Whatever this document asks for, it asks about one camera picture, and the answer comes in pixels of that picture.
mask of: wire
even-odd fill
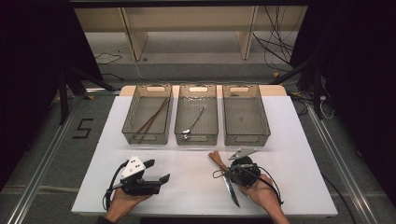
[[[105,54],[106,54],[106,55],[109,55],[109,56],[112,56],[112,57],[117,57],[117,58],[114,59],[114,60],[111,60],[111,61],[108,62],[108,63],[98,63],[98,64],[109,64],[109,63],[114,63],[115,61],[117,61],[117,60],[119,60],[119,59],[122,58],[122,56],[119,55],[119,54],[111,54],[111,53],[106,53],[106,52],[104,52],[104,53],[101,53],[101,54],[99,54],[98,56],[96,56],[95,59],[100,59],[100,56],[105,55]]]
[[[327,117],[326,114],[325,114],[324,111],[323,111],[323,108],[322,108],[323,102],[324,102],[324,100],[321,100],[321,101],[320,101],[320,110],[321,110],[323,116],[324,116],[326,119],[332,119],[332,117],[334,117],[334,110],[332,111],[332,115],[331,115],[330,117]]]
[[[113,76],[113,77],[118,78],[118,79],[121,80],[121,81],[125,80],[125,78],[116,76],[116,75],[114,75],[114,74],[112,74],[112,73],[102,73],[102,76]]]
[[[344,198],[344,196],[341,194],[340,190],[338,190],[338,188],[335,187],[335,185],[329,180],[329,178],[326,177],[326,175],[324,175],[322,172],[320,172],[320,174],[323,176],[323,178],[334,188],[335,192],[337,192],[338,196],[340,196],[341,200],[343,201],[344,205],[346,206],[346,209],[350,215],[350,218],[352,219],[352,222],[354,224],[356,224],[356,219],[353,217],[352,215],[352,211],[350,210],[349,205],[347,205],[347,200]]]
[[[114,181],[116,181],[116,177],[119,174],[120,170],[122,168],[124,168],[128,164],[128,162],[129,161],[126,161],[125,163],[121,164],[120,167],[117,169],[116,173],[113,175],[113,178],[111,179],[110,186],[108,187],[105,195],[103,196],[102,205],[106,211],[108,210],[108,208],[110,207],[110,204],[111,204],[110,197],[111,197],[111,193],[113,192]]]
[[[259,179],[262,183],[268,185],[268,187],[270,187],[271,190],[274,191],[274,193],[275,193],[275,195],[276,195],[276,198],[277,198],[277,201],[279,202],[279,204],[283,204],[283,202],[282,202],[282,200],[281,200],[281,198],[280,198],[280,191],[279,191],[279,188],[277,187],[277,184],[276,184],[275,180],[271,177],[271,175],[270,175],[266,170],[264,170],[264,172],[267,173],[267,174],[270,176],[270,178],[272,179],[272,181],[274,182],[274,184],[275,184],[275,186],[276,186],[276,189],[274,188],[274,186],[273,186],[272,184],[268,183],[268,181],[266,181],[266,180],[262,179],[261,177],[259,177],[259,176],[255,175],[255,174],[251,173],[250,171],[248,171],[248,170],[246,170],[246,169],[241,169],[241,170],[243,170],[243,171],[245,171],[246,173],[248,173],[248,174],[250,174],[250,175],[256,177],[256,178]]]

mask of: table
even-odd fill
[[[158,195],[139,204],[132,212],[141,217],[263,217],[264,210],[245,197],[237,187],[240,203],[237,207],[223,180],[212,177],[219,168],[207,154],[218,150],[226,160],[240,147],[224,146],[221,86],[218,86],[219,137],[215,147],[178,146],[174,134],[179,86],[173,86],[174,103],[168,144],[164,146],[129,145],[121,133],[134,87],[123,89],[116,97],[105,128],[82,182],[72,212],[82,215],[102,215],[106,211],[102,199],[117,168],[133,155],[140,160],[155,160],[146,170],[146,180],[158,180],[170,174],[169,182]],[[262,102],[271,129],[264,147],[250,155],[275,179],[285,202],[287,216],[333,217],[337,211],[320,175],[311,148],[289,96],[280,86],[260,86]]]

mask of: gray floor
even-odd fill
[[[249,60],[240,59],[239,49],[234,34],[204,33],[200,34],[150,34],[145,52],[146,58],[132,63],[122,35],[94,35],[87,34],[93,52],[119,53],[123,57],[110,64],[101,64],[104,74],[112,74],[124,78],[120,80],[111,75],[104,75],[105,82],[116,87],[134,85],[136,83],[160,80],[180,83],[183,81],[197,82],[208,80],[211,82],[260,82],[268,83],[274,79],[274,72],[282,72],[266,65],[263,61],[263,50],[253,42]],[[267,57],[268,62],[276,63],[283,69],[289,69],[285,64],[279,64]],[[287,91],[297,91],[295,84],[298,77],[283,83]],[[97,88],[90,82],[85,82],[89,89]],[[76,107],[64,139],[49,166],[38,192],[30,204],[23,219],[23,223],[94,223],[96,217],[83,217],[70,212],[77,197],[79,186],[91,162],[92,154],[106,123],[107,114],[111,108],[115,94],[92,92],[92,98],[85,97],[79,104],[78,98],[70,99],[71,105]],[[305,105],[294,101],[296,113],[304,112]],[[323,109],[332,111],[330,105]],[[60,103],[54,99],[49,107],[47,118],[42,123],[35,141],[29,151],[26,151],[6,187],[0,193],[0,223],[7,223],[12,209],[19,201],[32,176],[35,175],[42,158],[46,155],[52,138],[60,128]],[[347,188],[345,187],[327,148],[309,114],[299,116],[308,142],[317,160],[320,171],[325,174],[346,198],[357,223],[363,223]],[[76,139],[86,132],[78,131],[82,119],[83,127],[91,128],[87,138]],[[375,181],[364,159],[356,153],[356,147],[346,133],[343,124],[336,114],[332,119],[324,119],[323,123],[329,130],[332,140],[337,145],[342,157],[347,161],[347,167],[353,174],[364,197],[373,208],[378,223],[396,223],[395,207],[387,195]],[[339,215],[331,218],[303,218],[291,217],[291,223],[352,223],[350,214],[333,187],[326,183]],[[139,217],[127,217],[121,223],[139,223]]]

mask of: wooden handle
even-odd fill
[[[227,166],[222,163],[220,154],[217,150],[214,152],[209,152],[209,157],[219,166],[222,171],[227,170]]]

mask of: black cable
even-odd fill
[[[113,192],[114,181],[116,181],[117,175],[119,174],[120,170],[122,168],[124,168],[128,164],[128,162],[129,161],[126,161],[125,163],[120,165],[120,167],[117,169],[116,173],[113,175],[113,178],[111,179],[110,186],[106,190],[105,196],[103,197],[103,200],[106,200],[106,205],[104,204],[104,202],[102,202],[102,204],[104,206],[103,208],[105,208],[106,211],[108,210],[108,208],[110,207],[110,204],[111,204],[110,197],[111,197],[111,193]]]
[[[98,63],[98,64],[109,64],[109,63],[114,63],[115,61],[117,61],[117,60],[119,60],[119,59],[122,58],[122,56],[119,55],[119,54],[111,54],[111,53],[106,53],[106,52],[105,52],[105,53],[101,53],[101,54],[99,54],[98,56],[96,56],[95,59],[99,58],[100,56],[102,56],[102,55],[104,55],[104,54],[107,54],[107,55],[110,55],[110,56],[113,56],[113,57],[118,57],[118,58],[116,58],[116,59],[114,59],[114,60],[111,60],[111,61],[108,62],[108,63]]]
[[[337,192],[337,194],[340,196],[341,200],[343,201],[343,203],[346,206],[346,209],[350,215],[350,218],[352,219],[352,222],[354,224],[356,224],[356,219],[353,217],[352,215],[352,211],[350,210],[349,205],[347,205],[347,200],[344,198],[344,196],[341,194],[341,192],[338,190],[338,188],[335,187],[335,185],[326,177],[326,175],[324,175],[322,172],[320,172],[320,174],[323,176],[323,178],[334,188],[334,190]]]
[[[257,36],[255,36],[255,37],[256,37],[256,39],[258,39],[258,40],[260,40],[260,41],[267,42],[267,43],[270,43],[270,44],[272,44],[272,45],[276,45],[276,46],[282,47],[280,44],[277,44],[277,43],[275,43],[275,42],[268,41],[268,40],[259,38],[259,37],[257,37]],[[294,48],[293,46],[288,46],[288,48],[286,48],[286,49],[293,50],[293,48]]]
[[[116,76],[116,75],[114,75],[114,74],[112,74],[112,73],[103,73],[102,76],[113,76],[113,77],[118,78],[118,79],[121,80],[121,81],[125,80],[125,78]]]
[[[276,53],[274,53],[273,51],[271,51],[270,49],[268,49],[267,46],[264,46],[264,45],[262,44],[262,42],[260,42],[260,39],[259,39],[254,33],[253,33],[253,36],[256,38],[256,40],[259,42],[259,44],[260,44],[265,50],[270,51],[270,53],[272,53],[273,55],[275,55],[275,56],[276,56],[278,59],[280,59],[282,62],[284,62],[284,63],[290,65],[290,63],[289,63],[288,61],[286,61],[285,59],[283,59],[282,57],[280,57],[279,55],[277,55]]]
[[[248,174],[250,174],[250,175],[256,177],[256,178],[259,179],[262,183],[268,185],[268,187],[270,187],[270,189],[274,191],[274,193],[275,193],[275,195],[276,195],[276,198],[277,198],[277,201],[279,202],[279,204],[280,204],[280,205],[283,204],[283,202],[282,202],[282,200],[281,200],[281,198],[280,198],[280,191],[279,191],[279,188],[277,187],[277,184],[276,184],[275,180],[270,176],[270,174],[268,174],[268,172],[267,172],[266,170],[262,169],[262,170],[264,170],[265,173],[267,173],[267,174],[270,176],[270,178],[272,179],[272,181],[273,181],[274,184],[276,185],[277,190],[274,188],[274,186],[273,186],[272,184],[268,183],[268,181],[262,179],[261,177],[259,177],[259,176],[257,176],[257,175],[254,175],[253,173],[251,173],[250,171],[248,171],[248,170],[246,170],[246,169],[241,169],[241,170],[243,170],[243,171],[245,171],[246,173],[248,173]]]
[[[274,38],[277,39],[277,40],[279,41],[279,44],[282,45],[282,44],[283,44],[283,41],[282,41],[282,39],[280,38],[279,31],[276,29],[277,18],[278,18],[278,8],[279,8],[279,7],[276,8],[276,24],[274,24],[274,22],[273,22],[273,20],[272,20],[272,18],[271,18],[271,16],[270,16],[270,13],[268,12],[268,8],[267,8],[267,7],[264,7],[264,8],[265,8],[265,11],[267,12],[268,19],[270,20],[271,25],[272,25],[272,27],[273,27],[273,31],[271,32],[271,36],[273,35]],[[286,57],[286,55],[285,55],[285,52],[283,51],[283,48],[280,48],[280,50],[282,51],[282,54],[283,54],[283,56],[284,56],[285,59],[286,59],[287,57]]]

